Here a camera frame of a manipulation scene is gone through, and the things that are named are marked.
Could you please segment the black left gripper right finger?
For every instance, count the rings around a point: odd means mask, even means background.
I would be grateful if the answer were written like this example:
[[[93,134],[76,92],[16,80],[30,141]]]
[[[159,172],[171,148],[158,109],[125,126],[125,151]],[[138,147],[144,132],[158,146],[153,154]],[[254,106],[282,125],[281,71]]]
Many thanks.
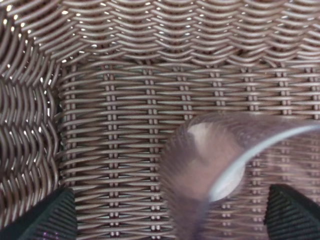
[[[289,185],[272,184],[263,223],[270,240],[318,240],[320,206]]]

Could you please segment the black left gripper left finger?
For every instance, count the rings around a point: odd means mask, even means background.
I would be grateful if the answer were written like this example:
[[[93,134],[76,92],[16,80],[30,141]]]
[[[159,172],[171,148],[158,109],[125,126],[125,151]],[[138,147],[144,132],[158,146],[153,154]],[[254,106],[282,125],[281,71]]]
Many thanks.
[[[77,217],[72,189],[60,187],[0,231],[2,240],[75,240]]]

